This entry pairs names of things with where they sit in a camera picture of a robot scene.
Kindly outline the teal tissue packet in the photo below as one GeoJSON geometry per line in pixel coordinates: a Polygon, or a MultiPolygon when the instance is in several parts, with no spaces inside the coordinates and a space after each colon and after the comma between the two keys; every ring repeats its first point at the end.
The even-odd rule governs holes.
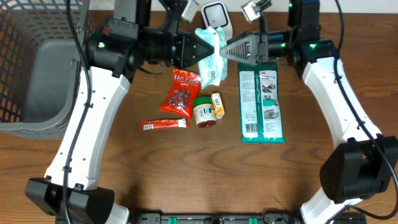
{"type": "Polygon", "coordinates": [[[201,89],[209,85],[219,86],[228,74],[228,60],[220,55],[220,49],[227,45],[224,30],[221,27],[196,28],[195,34],[214,47],[213,54],[198,62],[201,89]]]}

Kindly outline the red snack bag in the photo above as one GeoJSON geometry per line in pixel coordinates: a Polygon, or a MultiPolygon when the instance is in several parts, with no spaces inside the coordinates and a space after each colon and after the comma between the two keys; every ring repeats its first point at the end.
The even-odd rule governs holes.
{"type": "Polygon", "coordinates": [[[193,101],[201,89],[201,77],[197,73],[174,69],[173,85],[159,109],[190,119],[193,113],[193,101]]]}

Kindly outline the small orange packet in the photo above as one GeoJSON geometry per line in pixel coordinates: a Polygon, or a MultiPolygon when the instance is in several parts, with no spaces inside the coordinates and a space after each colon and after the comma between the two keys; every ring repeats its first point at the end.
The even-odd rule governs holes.
{"type": "Polygon", "coordinates": [[[223,102],[221,100],[221,95],[219,93],[213,93],[211,95],[211,99],[213,102],[213,107],[215,109],[215,116],[217,119],[221,119],[225,114],[223,102]]]}

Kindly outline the green-lid seasoning jar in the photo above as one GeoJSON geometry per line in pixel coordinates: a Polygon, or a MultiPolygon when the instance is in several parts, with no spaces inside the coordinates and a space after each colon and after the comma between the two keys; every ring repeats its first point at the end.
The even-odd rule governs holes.
{"type": "Polygon", "coordinates": [[[193,101],[193,115],[199,128],[209,128],[216,124],[217,118],[210,96],[201,96],[193,101]]]}

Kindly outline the red stick packet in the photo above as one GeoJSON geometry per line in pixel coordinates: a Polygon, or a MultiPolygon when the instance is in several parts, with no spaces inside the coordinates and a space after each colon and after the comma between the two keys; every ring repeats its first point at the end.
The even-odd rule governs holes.
{"type": "Polygon", "coordinates": [[[180,119],[157,119],[152,121],[143,121],[142,130],[169,129],[169,128],[188,128],[189,122],[186,118],[180,119]]]}

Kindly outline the green 3M product package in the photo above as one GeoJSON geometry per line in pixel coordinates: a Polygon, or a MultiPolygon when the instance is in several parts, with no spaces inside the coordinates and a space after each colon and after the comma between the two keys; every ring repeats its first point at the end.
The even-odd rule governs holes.
{"type": "Polygon", "coordinates": [[[276,62],[238,64],[242,142],[285,143],[276,62]]]}

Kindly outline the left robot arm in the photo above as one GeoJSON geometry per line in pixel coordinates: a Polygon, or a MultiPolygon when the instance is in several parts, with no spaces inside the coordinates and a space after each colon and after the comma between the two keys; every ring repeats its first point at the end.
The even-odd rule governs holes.
{"type": "Polygon", "coordinates": [[[88,72],[81,72],[78,96],[61,146],[41,178],[29,179],[26,196],[67,223],[127,223],[130,212],[101,188],[100,167],[116,112],[134,72],[146,61],[185,68],[214,48],[187,32],[140,32],[133,37],[95,32],[86,42],[88,72]]]}

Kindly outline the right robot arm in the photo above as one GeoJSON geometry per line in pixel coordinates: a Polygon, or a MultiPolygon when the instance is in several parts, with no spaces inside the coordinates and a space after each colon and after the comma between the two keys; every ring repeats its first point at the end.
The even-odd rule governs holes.
{"type": "Polygon", "coordinates": [[[282,143],[275,59],[288,55],[315,96],[335,147],[320,169],[321,187],[291,223],[338,223],[342,213],[386,191],[397,181],[397,138],[385,137],[352,90],[332,41],[319,26],[284,32],[248,32],[220,51],[239,68],[241,133],[244,143],[282,143]]]}

